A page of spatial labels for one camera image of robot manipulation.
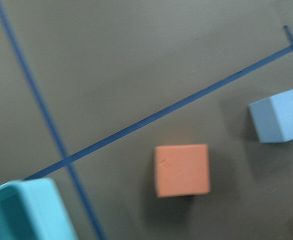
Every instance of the gray surface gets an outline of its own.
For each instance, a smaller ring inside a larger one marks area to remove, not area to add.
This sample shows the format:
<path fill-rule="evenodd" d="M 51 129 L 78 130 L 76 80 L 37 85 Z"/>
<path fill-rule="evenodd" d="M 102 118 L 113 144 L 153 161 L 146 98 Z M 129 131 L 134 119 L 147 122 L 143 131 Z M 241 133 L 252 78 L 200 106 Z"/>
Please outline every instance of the gray surface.
<path fill-rule="evenodd" d="M 69 153 L 289 45 L 293 1 L 4 1 Z M 110 240 L 293 240 L 293 141 L 259 144 L 247 105 L 293 88 L 293 53 L 84 157 Z M 0 25 L 0 184 L 59 157 Z M 212 192 L 157 199 L 153 147 L 208 143 Z M 81 239 L 94 239 L 65 169 Z"/>

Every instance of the gray tabletop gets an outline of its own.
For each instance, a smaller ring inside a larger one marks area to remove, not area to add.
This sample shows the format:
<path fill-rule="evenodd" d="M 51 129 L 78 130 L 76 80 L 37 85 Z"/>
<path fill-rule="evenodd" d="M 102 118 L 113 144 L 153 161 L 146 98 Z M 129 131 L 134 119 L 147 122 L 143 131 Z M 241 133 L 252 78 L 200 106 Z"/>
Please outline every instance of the gray tabletop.
<path fill-rule="evenodd" d="M 290 45 L 289 0 L 4 0 L 74 154 Z M 293 240 L 293 141 L 260 144 L 248 104 L 293 89 L 293 52 L 74 162 L 110 240 Z M 153 149 L 209 146 L 211 193 L 156 198 Z M 60 161 L 0 21 L 0 185 Z M 65 168 L 83 240 L 98 239 Z"/>

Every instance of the cube's top face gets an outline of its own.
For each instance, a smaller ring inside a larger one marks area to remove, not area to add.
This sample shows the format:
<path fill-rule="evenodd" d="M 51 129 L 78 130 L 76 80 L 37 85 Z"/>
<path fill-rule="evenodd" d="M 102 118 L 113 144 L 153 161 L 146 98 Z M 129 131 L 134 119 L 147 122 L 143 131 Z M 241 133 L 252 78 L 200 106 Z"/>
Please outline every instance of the cube's top face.
<path fill-rule="evenodd" d="M 284 141 L 293 139 L 293 89 L 271 96 Z"/>
<path fill-rule="evenodd" d="M 154 161 L 158 197 L 207 194 L 210 191 L 206 144 L 158 146 Z"/>

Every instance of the cube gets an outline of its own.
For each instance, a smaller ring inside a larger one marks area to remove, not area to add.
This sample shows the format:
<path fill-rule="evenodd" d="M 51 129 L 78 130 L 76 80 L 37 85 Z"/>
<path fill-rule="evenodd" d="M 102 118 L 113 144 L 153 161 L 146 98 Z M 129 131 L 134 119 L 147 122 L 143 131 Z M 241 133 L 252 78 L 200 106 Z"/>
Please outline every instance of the cube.
<path fill-rule="evenodd" d="M 261 143 L 293 140 L 293 89 L 249 105 Z"/>
<path fill-rule="evenodd" d="M 158 198 L 210 192 L 207 144 L 157 146 L 154 165 Z"/>
<path fill-rule="evenodd" d="M 49 178 L 0 186 L 0 240 L 78 240 Z"/>

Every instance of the salmon colored block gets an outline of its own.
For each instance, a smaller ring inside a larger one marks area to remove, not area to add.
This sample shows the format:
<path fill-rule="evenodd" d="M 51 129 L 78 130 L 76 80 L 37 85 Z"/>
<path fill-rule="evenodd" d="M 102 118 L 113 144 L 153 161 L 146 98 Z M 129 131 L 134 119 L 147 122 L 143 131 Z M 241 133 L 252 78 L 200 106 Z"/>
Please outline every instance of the salmon colored block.
<path fill-rule="evenodd" d="M 155 191 L 159 198 L 210 192 L 208 145 L 157 146 Z"/>

